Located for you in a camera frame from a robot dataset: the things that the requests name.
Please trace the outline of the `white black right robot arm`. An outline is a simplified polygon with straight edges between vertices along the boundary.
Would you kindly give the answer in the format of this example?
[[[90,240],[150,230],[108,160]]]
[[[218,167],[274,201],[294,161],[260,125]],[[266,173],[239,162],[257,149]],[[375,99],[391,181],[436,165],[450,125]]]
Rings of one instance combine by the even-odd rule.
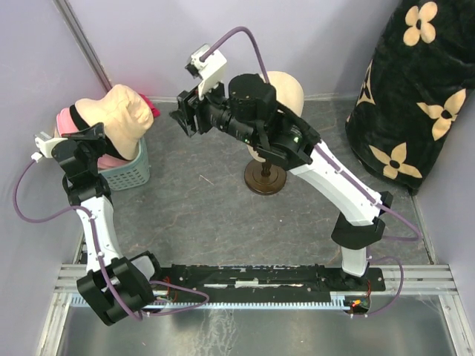
[[[357,290],[367,282],[367,248],[382,238],[384,197],[334,157],[301,118],[303,106],[298,80],[269,71],[238,75],[205,94],[198,88],[184,90],[170,115],[188,136],[216,128],[323,194],[340,211],[332,239],[341,247],[341,283]]]

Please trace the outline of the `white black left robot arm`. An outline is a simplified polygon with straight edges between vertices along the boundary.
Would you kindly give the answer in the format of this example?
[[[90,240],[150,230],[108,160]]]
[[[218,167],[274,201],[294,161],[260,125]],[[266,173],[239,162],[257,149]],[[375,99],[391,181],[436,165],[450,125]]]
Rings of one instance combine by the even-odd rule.
[[[87,246],[86,275],[77,280],[79,294],[107,326],[141,311],[154,301],[152,289],[163,284],[164,271],[145,251],[128,259],[119,250],[108,181],[99,172],[105,153],[102,123],[65,133],[52,149],[64,172],[62,186],[82,222]]]

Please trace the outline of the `cream bucket hat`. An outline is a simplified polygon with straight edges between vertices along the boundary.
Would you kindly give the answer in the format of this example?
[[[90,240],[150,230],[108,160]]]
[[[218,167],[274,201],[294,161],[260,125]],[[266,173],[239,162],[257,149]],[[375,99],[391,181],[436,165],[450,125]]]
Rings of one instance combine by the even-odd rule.
[[[104,124],[105,135],[124,160],[138,154],[139,141],[154,123],[147,101],[126,85],[115,85],[98,100],[79,99],[77,113],[90,126]]]

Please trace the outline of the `light blue plastic basket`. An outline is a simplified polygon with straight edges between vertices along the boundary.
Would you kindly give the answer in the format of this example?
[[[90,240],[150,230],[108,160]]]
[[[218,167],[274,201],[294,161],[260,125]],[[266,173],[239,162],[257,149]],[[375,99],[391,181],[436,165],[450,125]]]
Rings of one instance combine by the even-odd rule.
[[[139,143],[137,157],[125,165],[99,170],[112,191],[123,191],[144,185],[150,179],[150,165],[145,138]]]

